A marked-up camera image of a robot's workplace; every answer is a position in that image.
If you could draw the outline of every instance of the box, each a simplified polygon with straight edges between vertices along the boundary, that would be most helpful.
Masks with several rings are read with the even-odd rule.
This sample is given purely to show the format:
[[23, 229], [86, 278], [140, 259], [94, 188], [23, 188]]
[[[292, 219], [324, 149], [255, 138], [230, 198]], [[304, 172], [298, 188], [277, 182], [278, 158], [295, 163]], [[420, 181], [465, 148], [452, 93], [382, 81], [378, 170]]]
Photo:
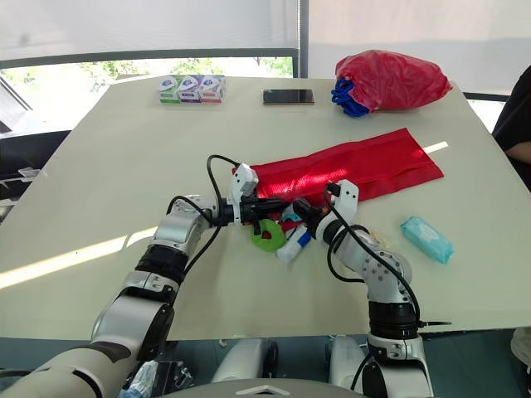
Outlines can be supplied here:
[[202, 80], [202, 75], [183, 76], [183, 80], [177, 89], [181, 102], [201, 102], [199, 99], [199, 86]]
[[201, 102], [221, 103], [225, 97], [225, 76], [223, 75], [206, 75], [203, 76], [202, 83], [199, 86], [199, 97]]
[[160, 99], [160, 102], [164, 104], [180, 104], [181, 100], [179, 99], [178, 95], [178, 87], [182, 81], [182, 76], [166, 76], [158, 87], [158, 97]]

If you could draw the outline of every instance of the red cloth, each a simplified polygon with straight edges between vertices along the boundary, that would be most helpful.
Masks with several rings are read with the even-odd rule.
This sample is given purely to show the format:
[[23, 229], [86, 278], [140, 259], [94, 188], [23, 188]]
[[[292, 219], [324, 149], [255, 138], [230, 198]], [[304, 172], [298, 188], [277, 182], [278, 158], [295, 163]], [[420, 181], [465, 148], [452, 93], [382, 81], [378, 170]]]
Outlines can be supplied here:
[[407, 129], [342, 143], [311, 155], [251, 166], [258, 175], [258, 197], [292, 201], [305, 197], [323, 205], [324, 184], [347, 179], [366, 201], [443, 177]]

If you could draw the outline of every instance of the red plastic bag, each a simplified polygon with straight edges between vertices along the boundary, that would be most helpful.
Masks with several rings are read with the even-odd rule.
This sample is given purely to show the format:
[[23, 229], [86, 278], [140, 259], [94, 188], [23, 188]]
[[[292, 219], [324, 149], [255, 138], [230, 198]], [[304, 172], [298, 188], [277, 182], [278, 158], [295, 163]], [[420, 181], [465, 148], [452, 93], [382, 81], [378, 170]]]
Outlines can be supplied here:
[[259, 178], [258, 197], [305, 197], [315, 206], [324, 204], [328, 181], [350, 180], [366, 201], [443, 177], [407, 129], [251, 168]]
[[354, 83], [348, 93], [370, 112], [416, 108], [437, 101], [451, 90], [436, 64], [390, 51], [369, 50], [347, 56], [335, 66], [335, 75]]

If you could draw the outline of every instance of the small bottle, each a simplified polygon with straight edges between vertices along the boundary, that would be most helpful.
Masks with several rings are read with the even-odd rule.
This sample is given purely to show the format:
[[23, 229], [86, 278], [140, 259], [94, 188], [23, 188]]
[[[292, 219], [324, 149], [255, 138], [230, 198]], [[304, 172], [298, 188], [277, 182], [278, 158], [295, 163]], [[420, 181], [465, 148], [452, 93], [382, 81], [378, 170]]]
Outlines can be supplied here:
[[276, 251], [276, 256], [286, 264], [290, 263], [302, 248], [308, 244], [311, 238], [306, 226], [297, 226], [286, 244]]

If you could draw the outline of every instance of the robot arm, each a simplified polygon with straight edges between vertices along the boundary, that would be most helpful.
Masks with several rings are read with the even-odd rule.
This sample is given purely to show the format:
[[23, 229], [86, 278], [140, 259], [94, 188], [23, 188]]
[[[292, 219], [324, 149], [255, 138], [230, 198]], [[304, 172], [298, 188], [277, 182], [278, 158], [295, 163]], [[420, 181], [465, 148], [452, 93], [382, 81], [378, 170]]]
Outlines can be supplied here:
[[[344, 220], [352, 221], [358, 188], [348, 180], [327, 187], [335, 199], [334, 209]], [[367, 285], [368, 349], [374, 362], [363, 370], [363, 394], [380, 396], [386, 391], [390, 397], [433, 396], [422, 339], [417, 333], [421, 323], [413, 305], [415, 299], [389, 269], [392, 267], [409, 284], [412, 269], [407, 260], [381, 249], [363, 227], [353, 228], [358, 237], [354, 239], [333, 211], [323, 214], [304, 199], [295, 200], [294, 210], [306, 222], [312, 236], [322, 244], [331, 245], [341, 263], [362, 276]]]
[[134, 271], [96, 320], [90, 344], [57, 355], [3, 396], [118, 396], [127, 376], [139, 363], [154, 359], [166, 341], [173, 303], [201, 234], [233, 221], [257, 228], [260, 218], [288, 206], [253, 196], [257, 183], [254, 171], [242, 163], [233, 176], [229, 199], [218, 203], [216, 198], [190, 196], [172, 201]]

